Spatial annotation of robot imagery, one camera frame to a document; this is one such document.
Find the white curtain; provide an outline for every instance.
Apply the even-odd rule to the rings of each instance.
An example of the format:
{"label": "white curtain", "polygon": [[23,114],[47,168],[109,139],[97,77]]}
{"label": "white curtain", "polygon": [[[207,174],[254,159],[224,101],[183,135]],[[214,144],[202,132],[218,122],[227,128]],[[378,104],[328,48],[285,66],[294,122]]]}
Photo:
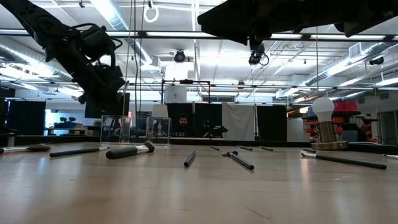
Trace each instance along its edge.
{"label": "white curtain", "polygon": [[226,140],[254,141],[254,106],[223,103],[223,126]]}

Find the black curtain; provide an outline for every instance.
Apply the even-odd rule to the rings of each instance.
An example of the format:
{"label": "black curtain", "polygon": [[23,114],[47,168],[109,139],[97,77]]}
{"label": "black curtain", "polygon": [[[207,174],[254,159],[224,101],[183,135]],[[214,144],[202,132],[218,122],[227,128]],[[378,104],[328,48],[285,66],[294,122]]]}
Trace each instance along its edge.
{"label": "black curtain", "polygon": [[169,118],[172,119],[172,129],[173,127],[179,126],[180,114],[185,113],[188,117],[188,125],[193,126],[193,114],[192,114],[192,103],[168,103],[167,112]]}
{"label": "black curtain", "polygon": [[261,141],[287,141],[285,106],[257,106],[257,124]]}
{"label": "black curtain", "polygon": [[45,102],[12,101],[7,117],[7,126],[24,135],[43,135]]}
{"label": "black curtain", "polygon": [[209,128],[223,125],[223,107],[222,105],[212,105],[204,103],[195,103],[195,131],[198,136],[203,137]]}

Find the ceiling duct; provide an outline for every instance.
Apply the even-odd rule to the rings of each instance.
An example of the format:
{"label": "ceiling duct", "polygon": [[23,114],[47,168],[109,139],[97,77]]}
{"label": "ceiling duct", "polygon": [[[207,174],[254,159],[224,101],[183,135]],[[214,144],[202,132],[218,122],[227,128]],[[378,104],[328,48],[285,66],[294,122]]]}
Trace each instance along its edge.
{"label": "ceiling duct", "polygon": [[384,51],[390,47],[395,46],[396,43],[357,43],[349,48],[349,53],[340,57],[339,59],[325,65],[320,73],[317,72],[309,75],[307,80],[303,83],[306,86],[310,86],[316,82],[320,82],[326,78],[329,78],[337,73],[345,71],[346,69],[362,62],[374,60],[381,57]]}
{"label": "ceiling duct", "polygon": [[[122,18],[119,6],[114,0],[90,0],[99,13],[107,20],[107,22],[115,30],[129,30],[128,23]],[[151,64],[151,56],[141,47],[139,39],[125,41],[134,49],[136,58],[140,58],[143,64]]]}
{"label": "ceiling duct", "polygon": [[53,79],[70,82],[72,77],[55,60],[44,61],[45,56],[8,38],[0,37],[0,63],[15,63],[28,65],[29,70],[40,75],[56,76]]}

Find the metal base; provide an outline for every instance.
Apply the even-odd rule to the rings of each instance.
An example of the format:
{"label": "metal base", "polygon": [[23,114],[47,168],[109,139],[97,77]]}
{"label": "metal base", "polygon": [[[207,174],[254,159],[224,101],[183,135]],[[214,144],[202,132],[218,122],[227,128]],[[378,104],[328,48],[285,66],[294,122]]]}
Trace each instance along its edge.
{"label": "metal base", "polygon": [[348,141],[312,143],[312,149],[314,150],[343,151],[346,148],[348,148]]}

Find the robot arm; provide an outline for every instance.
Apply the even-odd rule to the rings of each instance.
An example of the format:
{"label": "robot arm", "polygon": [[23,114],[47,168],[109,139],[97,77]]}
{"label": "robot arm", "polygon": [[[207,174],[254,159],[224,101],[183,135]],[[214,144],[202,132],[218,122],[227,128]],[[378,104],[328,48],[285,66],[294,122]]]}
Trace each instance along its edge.
{"label": "robot arm", "polygon": [[[114,51],[120,40],[112,39],[105,27],[82,24],[75,27],[61,23],[46,10],[28,0],[0,0],[9,12],[24,26],[32,38],[43,47],[45,61],[56,59],[73,77],[85,93],[79,97],[85,103],[89,97],[98,106],[107,109],[118,104],[118,90],[126,83],[116,64]],[[77,28],[88,27],[80,31]],[[111,65],[93,65],[104,55],[111,56]]]}

